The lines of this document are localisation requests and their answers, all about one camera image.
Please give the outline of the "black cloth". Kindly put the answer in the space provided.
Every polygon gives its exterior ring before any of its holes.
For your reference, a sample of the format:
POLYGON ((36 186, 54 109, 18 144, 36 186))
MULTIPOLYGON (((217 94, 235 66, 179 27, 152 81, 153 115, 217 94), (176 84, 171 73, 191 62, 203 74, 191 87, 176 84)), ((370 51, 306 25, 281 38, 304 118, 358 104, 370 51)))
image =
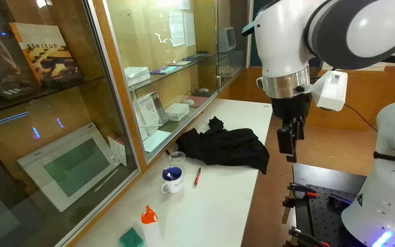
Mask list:
POLYGON ((267 173, 270 155, 251 129, 228 131, 217 117, 210 119, 208 126, 206 132, 193 128, 183 133, 176 141, 178 151, 207 165, 249 166, 267 173))

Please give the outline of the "orange black clamp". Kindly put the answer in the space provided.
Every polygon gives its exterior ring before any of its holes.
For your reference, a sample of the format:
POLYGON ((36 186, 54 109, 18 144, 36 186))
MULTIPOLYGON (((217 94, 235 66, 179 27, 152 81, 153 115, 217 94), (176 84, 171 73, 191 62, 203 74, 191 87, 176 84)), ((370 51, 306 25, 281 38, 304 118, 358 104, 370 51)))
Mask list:
POLYGON ((316 198, 318 196, 318 192, 315 189, 298 183, 289 183, 287 189, 293 192, 303 192, 307 197, 316 198))
POLYGON ((297 243, 301 243, 301 246, 304 247, 330 247, 328 243, 322 242, 312 235, 304 233, 293 226, 288 230, 288 234, 295 237, 297 239, 297 243))

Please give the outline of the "pink mouse pad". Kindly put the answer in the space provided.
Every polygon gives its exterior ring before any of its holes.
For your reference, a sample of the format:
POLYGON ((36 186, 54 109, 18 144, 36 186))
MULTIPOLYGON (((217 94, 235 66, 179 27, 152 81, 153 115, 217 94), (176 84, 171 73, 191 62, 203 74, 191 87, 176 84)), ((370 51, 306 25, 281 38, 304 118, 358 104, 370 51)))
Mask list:
POLYGON ((208 97, 200 97, 200 96, 188 96, 187 98, 194 100, 195 104, 190 106, 195 108, 199 108, 208 100, 208 97))

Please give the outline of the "dark keyboard device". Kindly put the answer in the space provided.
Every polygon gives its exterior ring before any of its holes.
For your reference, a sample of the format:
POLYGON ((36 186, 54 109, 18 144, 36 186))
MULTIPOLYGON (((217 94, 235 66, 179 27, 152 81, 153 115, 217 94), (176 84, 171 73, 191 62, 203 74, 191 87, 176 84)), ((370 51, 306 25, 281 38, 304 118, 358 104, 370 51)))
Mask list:
POLYGON ((196 61, 200 58, 207 57, 208 55, 209 55, 209 53, 207 51, 198 51, 194 55, 189 55, 185 58, 182 58, 181 61, 188 61, 188 62, 196 61))

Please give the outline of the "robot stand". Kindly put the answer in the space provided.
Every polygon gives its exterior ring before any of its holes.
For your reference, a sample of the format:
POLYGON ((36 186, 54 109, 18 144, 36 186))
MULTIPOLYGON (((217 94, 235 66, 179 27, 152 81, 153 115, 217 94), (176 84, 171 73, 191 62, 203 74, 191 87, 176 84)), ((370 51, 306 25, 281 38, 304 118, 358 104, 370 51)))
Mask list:
POLYGON ((294 207, 296 225, 302 234, 310 235, 329 247, 366 247, 352 236, 341 220, 344 203, 330 202, 332 195, 353 200, 362 188, 366 176, 304 164, 293 164, 296 184, 311 187, 317 197, 291 191, 286 203, 294 207))

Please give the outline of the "white square box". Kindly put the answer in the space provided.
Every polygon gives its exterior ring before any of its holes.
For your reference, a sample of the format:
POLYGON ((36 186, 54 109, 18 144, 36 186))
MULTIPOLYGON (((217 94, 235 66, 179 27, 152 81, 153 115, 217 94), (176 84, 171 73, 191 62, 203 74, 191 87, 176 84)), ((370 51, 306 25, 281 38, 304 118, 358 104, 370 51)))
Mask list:
POLYGON ((165 109, 165 113, 169 121, 179 122, 181 121, 190 111, 190 105, 184 103, 174 103, 165 109))

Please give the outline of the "white paper sheet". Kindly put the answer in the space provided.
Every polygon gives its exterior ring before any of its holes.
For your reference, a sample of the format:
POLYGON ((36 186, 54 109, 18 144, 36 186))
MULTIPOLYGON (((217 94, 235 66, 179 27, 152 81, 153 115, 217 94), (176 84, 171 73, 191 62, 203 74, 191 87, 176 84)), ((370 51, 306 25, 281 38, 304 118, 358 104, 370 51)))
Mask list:
POLYGON ((150 136, 143 140, 144 151, 151 153, 158 147, 163 141, 169 137, 171 132, 156 130, 150 136))

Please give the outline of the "white flat box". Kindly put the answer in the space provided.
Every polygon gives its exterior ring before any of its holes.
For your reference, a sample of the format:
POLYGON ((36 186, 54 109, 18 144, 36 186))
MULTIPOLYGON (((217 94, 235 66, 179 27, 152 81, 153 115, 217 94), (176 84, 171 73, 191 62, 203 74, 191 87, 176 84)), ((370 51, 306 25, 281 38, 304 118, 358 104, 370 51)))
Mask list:
POLYGON ((151 79, 147 66, 129 66, 123 71, 127 86, 134 86, 135 84, 151 79))

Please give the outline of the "small white card box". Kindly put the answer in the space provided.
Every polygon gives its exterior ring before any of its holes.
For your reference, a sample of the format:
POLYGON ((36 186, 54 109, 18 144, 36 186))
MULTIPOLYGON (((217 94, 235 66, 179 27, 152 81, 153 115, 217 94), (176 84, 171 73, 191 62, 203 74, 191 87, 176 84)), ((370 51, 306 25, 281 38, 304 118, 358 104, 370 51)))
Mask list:
POLYGON ((124 142, 121 141, 113 132, 108 134, 108 142, 113 154, 118 159, 120 164, 127 167, 127 152, 124 142))

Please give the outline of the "glass display cabinet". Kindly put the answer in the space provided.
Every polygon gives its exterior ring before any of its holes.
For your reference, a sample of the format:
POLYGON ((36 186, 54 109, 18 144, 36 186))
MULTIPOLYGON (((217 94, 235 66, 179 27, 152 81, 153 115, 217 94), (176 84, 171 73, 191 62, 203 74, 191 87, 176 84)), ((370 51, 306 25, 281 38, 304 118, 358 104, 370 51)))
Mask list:
POLYGON ((147 163, 221 91, 218 31, 232 20, 230 0, 0 0, 0 86, 20 83, 37 91, 0 99, 0 247, 70 247, 86 236, 147 163), (170 13, 193 13, 196 45, 173 47, 170 13), (56 25, 83 78, 62 89, 41 86, 10 22, 56 25), (209 55, 181 61, 198 51, 209 55), (168 75, 127 86, 124 69, 182 66, 168 75), (208 97, 179 122, 151 153, 144 151, 134 100, 154 91, 164 109, 188 96, 208 97), (59 212, 17 160, 93 122, 108 142, 124 142, 127 167, 119 164, 64 212, 59 212))

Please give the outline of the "squeeze bottle with orange cap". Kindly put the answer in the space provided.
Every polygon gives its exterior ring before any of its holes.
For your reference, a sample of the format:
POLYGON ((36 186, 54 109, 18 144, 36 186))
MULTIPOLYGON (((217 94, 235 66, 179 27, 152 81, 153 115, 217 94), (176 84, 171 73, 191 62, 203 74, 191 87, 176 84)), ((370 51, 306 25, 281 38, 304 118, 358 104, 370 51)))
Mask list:
POLYGON ((164 247, 158 216, 149 205, 146 206, 145 211, 141 214, 141 224, 147 247, 164 247))

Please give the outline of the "green sponge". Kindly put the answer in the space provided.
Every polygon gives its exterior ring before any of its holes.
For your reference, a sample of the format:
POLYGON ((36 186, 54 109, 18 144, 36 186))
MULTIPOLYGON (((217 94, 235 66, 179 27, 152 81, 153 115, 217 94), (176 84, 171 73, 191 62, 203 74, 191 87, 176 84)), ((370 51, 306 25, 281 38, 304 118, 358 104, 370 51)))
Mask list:
POLYGON ((135 228, 130 228, 119 238, 119 244, 120 247, 144 247, 144 240, 135 228))

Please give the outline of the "white tablet computer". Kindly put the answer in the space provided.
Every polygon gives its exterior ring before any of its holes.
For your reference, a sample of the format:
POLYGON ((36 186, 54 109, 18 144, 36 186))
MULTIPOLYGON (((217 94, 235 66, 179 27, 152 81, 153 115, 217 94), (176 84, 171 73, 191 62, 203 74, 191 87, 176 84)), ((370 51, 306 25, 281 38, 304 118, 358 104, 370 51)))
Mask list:
POLYGON ((120 164, 93 122, 17 163, 59 212, 68 209, 120 164))

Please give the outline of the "orange cover book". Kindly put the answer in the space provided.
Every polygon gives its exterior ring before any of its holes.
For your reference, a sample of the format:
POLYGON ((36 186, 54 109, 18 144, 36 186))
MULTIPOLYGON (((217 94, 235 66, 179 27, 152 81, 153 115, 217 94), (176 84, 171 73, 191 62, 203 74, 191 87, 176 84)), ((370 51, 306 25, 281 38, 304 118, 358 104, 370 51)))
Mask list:
POLYGON ((58 26, 19 22, 9 26, 41 86, 62 89, 83 78, 58 26))

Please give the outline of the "dark calculator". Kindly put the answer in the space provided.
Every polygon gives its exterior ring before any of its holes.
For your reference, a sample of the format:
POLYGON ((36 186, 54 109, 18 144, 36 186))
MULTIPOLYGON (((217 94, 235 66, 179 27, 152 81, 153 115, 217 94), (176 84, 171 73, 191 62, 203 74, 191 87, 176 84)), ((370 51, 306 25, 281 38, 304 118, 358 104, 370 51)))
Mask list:
POLYGON ((28 97, 36 93, 34 87, 23 85, 20 83, 10 83, 0 86, 0 99, 13 101, 20 98, 28 97))

